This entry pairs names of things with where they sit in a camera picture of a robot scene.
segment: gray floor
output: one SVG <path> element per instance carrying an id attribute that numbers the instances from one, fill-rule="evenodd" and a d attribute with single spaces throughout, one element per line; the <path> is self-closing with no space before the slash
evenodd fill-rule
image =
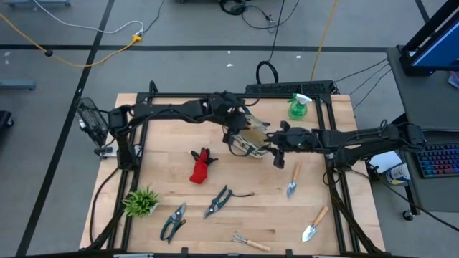
<path id="1" fill-rule="evenodd" d="M 423 0 L 433 15 L 445 0 Z M 72 0 L 71 8 L 52 7 L 50 11 L 66 22 L 97 27 L 108 0 Z M 273 17 L 279 1 L 256 1 Z M 288 0 L 285 13 L 294 5 Z M 108 29 L 132 19 L 149 23 L 160 1 L 116 0 Z M 333 5 L 332 0 L 301 0 L 292 19 L 280 28 L 278 45 L 317 46 Z M 95 32 L 64 27 L 42 11 L 10 9 L 0 12 L 42 44 L 92 44 Z M 258 14 L 248 14 L 254 23 Z M 332 47 L 392 47 L 403 44 L 422 26 L 415 0 L 342 0 L 330 27 L 325 45 Z M 126 44 L 137 30 L 135 25 L 119 34 L 104 35 L 104 44 Z M 26 44 L 5 23 L 0 22 L 0 44 Z M 270 45 L 273 35 L 248 28 L 239 17 L 222 13 L 215 1 L 190 0 L 175 4 L 166 0 L 161 18 L 145 35 L 143 45 Z M 109 54 L 98 51 L 96 60 Z M 88 51 L 56 51 L 56 54 L 84 63 Z M 119 92 L 148 89 L 155 80 L 162 92 L 242 92 L 255 82 L 255 67 L 269 52 L 124 52 L 92 68 L 84 96 L 99 108 L 113 106 Z M 309 80 L 315 52 L 275 52 L 272 63 L 281 81 Z M 335 79 L 384 59 L 382 53 L 324 52 L 316 80 Z M 372 72 L 365 72 L 339 83 L 343 94 L 350 93 Z M 0 109 L 14 114 L 15 126 L 0 147 L 0 257 L 14 256 L 32 211 L 52 152 L 82 74 L 35 50 L 0 52 L 0 78 L 31 79 L 35 91 L 0 91 Z M 269 80 L 267 71 L 262 77 Z M 375 76 L 352 95 L 357 104 L 379 78 Z M 397 87 L 389 73 L 356 110 L 360 128 L 374 127 L 380 120 L 392 120 L 403 112 Z M 39 219 L 28 254 L 76 250 L 80 243 L 87 208 L 98 170 L 93 144 L 74 123 L 60 159 L 55 179 Z M 459 235 L 427 216 L 406 222 L 400 212 L 406 203 L 379 184 L 374 199 L 388 251 L 419 257 L 457 257 Z M 439 214 L 459 226 L 459 214 Z"/>

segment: wooden tabletop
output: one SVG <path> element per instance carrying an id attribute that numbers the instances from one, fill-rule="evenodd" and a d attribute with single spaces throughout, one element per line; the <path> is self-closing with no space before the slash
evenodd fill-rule
<path id="1" fill-rule="evenodd" d="M 119 94 L 116 106 L 132 105 L 135 99 L 136 94 Z M 187 100 L 189 99 L 156 98 L 153 103 L 180 104 Z M 349 96 L 333 95 L 332 101 L 338 130 L 356 130 Z M 288 108 L 289 104 L 284 99 L 261 99 L 250 111 L 261 121 L 271 123 L 268 128 L 270 132 L 280 129 L 281 120 L 309 130 L 318 128 L 316 106 L 313 102 L 308 103 L 308 113 L 302 121 L 288 119 Z M 325 105 L 323 113 L 329 129 Z M 318 226 L 314 238 L 309 242 L 301 241 L 303 231 L 313 222 L 322 207 L 327 205 L 331 208 L 328 186 L 322 182 L 325 172 L 323 155 L 287 153 L 285 168 L 280 170 L 273 166 L 273 157 L 270 154 L 261 159 L 233 156 L 227 145 L 222 143 L 222 136 L 222 126 L 213 123 L 195 125 L 180 120 L 149 122 L 138 187 L 149 187 L 159 193 L 161 203 L 151 216 L 133 219 L 128 251 L 177 253 L 182 247 L 188 247 L 190 253 L 263 253 L 245 244 L 231 242 L 234 230 L 238 230 L 248 239 L 271 247 L 269 254 L 285 254 L 286 249 L 292 249 L 294 254 L 339 254 L 331 210 Z M 211 150 L 211 157 L 219 160 L 209 167 L 206 181 L 197 185 L 189 181 L 194 167 L 190 151 L 199 152 L 203 146 Z M 302 161 L 303 165 L 295 194 L 287 199 L 285 192 L 296 161 Z M 94 192 L 115 167 L 114 158 L 101 161 Z M 357 163 L 354 170 L 366 173 L 362 162 Z M 352 173 L 347 174 L 347 179 L 355 219 L 374 244 L 384 250 L 368 180 Z M 113 215 L 119 182 L 120 173 L 100 192 L 95 209 L 95 237 Z M 211 200 L 225 185 L 235 194 L 253 191 L 255 195 L 246 198 L 232 197 L 220 211 L 203 219 L 204 211 Z M 183 217 L 187 223 L 177 231 L 172 242 L 167 244 L 159 239 L 159 234 L 167 218 L 182 203 L 187 205 Z M 81 247 L 89 245 L 89 218 L 90 212 Z M 351 250 L 349 227 L 343 216 L 341 220 L 346 247 Z M 118 225 L 115 247 L 120 246 L 124 221 L 123 217 Z"/>

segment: desk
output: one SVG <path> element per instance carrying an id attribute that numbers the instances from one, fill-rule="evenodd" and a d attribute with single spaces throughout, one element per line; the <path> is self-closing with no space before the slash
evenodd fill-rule
<path id="1" fill-rule="evenodd" d="M 388 49 L 387 56 L 405 111 L 400 122 L 405 120 L 425 130 L 459 130 L 459 90 L 448 84 L 449 74 L 437 71 L 429 77 L 408 77 L 398 49 Z M 428 143 L 459 143 L 459 133 L 424 134 Z M 411 175 L 407 194 L 416 204 L 428 211 L 459 212 L 459 177 L 423 179 L 411 153 L 403 153 L 402 159 Z"/>
<path id="2" fill-rule="evenodd" d="M 135 100 L 136 94 L 119 94 L 116 106 L 132 105 Z M 186 100 L 161 97 L 154 98 L 153 103 L 179 104 Z M 332 101 L 337 128 L 343 131 L 356 130 L 349 96 L 334 95 Z M 284 99 L 261 99 L 250 110 L 262 121 L 271 123 L 269 130 L 274 131 L 279 129 L 281 120 L 288 119 L 288 107 Z M 308 114 L 303 121 L 289 120 L 289 123 L 308 129 L 318 128 L 315 103 L 308 104 Z M 196 185 L 189 182 L 194 165 L 189 152 L 198 151 L 202 146 L 210 148 L 212 156 L 219 160 L 209 167 L 207 180 L 202 185 Z M 300 159 L 303 161 L 303 169 L 297 180 L 298 187 L 295 195 L 287 199 L 287 184 L 295 161 Z M 101 161 L 94 192 L 115 167 L 115 159 Z M 354 169 L 365 171 L 365 166 L 357 163 Z M 262 253 L 244 244 L 231 242 L 236 229 L 246 237 L 271 247 L 269 254 L 285 254 L 286 249 L 292 249 L 294 254 L 338 254 L 332 212 L 327 213 L 312 240 L 306 243 L 301 241 L 301 234 L 322 206 L 331 207 L 328 186 L 322 183 L 324 171 L 323 156 L 317 153 L 288 153 L 285 155 L 283 170 L 273 166 L 273 157 L 270 155 L 263 159 L 235 157 L 222 143 L 220 125 L 194 125 L 180 120 L 150 121 L 138 187 L 149 187 L 158 192 L 161 204 L 150 217 L 133 220 L 128 252 L 179 253 L 182 247 L 188 247 L 192 254 Z M 351 173 L 347 178 L 357 222 L 375 245 L 384 250 L 369 181 Z M 120 174 L 117 174 L 99 195 L 95 209 L 96 236 L 113 214 L 119 180 Z M 255 196 L 233 197 L 222 210 L 203 220 L 205 209 L 225 184 L 236 194 L 254 191 Z M 184 202 L 187 204 L 184 219 L 188 222 L 177 231 L 171 244 L 167 244 L 159 239 L 161 228 Z M 89 215 L 88 212 L 81 247 L 89 245 Z M 341 220 L 344 223 L 346 248 L 351 250 L 349 228 L 343 217 Z M 120 246 L 123 224 L 124 219 L 121 219 L 115 247 Z"/>

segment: potted plant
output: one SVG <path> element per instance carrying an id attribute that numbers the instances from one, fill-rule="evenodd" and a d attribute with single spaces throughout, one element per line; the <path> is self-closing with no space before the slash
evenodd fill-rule
<path id="1" fill-rule="evenodd" d="M 137 190 L 129 192 L 128 197 L 123 200 L 126 205 L 126 216 L 142 218 L 153 213 L 159 204 L 158 194 L 146 190 Z"/>

